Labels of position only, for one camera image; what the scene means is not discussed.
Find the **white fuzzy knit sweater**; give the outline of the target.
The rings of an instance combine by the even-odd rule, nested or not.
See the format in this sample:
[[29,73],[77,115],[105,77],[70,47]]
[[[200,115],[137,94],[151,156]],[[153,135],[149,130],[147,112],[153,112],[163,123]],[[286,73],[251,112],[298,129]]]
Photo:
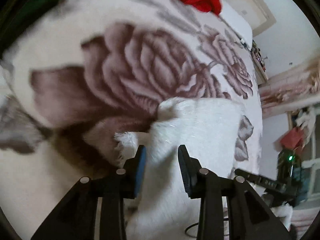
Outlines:
[[160,104],[148,132],[118,133],[127,168],[146,151],[142,188],[127,220],[128,239],[290,239],[285,225],[244,178],[231,179],[242,104],[173,98]]

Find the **red bag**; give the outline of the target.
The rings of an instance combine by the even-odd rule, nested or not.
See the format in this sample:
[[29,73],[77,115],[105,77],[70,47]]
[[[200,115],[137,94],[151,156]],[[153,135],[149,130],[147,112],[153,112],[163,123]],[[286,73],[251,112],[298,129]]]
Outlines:
[[280,140],[283,148],[294,150],[304,145],[304,132],[299,127],[294,127],[288,131]]

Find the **floral pink grey bedspread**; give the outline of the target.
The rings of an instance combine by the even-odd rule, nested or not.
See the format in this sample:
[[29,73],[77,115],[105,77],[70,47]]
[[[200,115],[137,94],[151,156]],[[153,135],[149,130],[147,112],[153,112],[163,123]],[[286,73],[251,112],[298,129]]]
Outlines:
[[198,221],[180,145],[220,177],[258,169],[262,110],[236,12],[231,23],[179,0],[65,0],[29,23],[1,10],[1,207],[22,239],[79,178],[121,168],[138,144],[128,239],[186,239]]

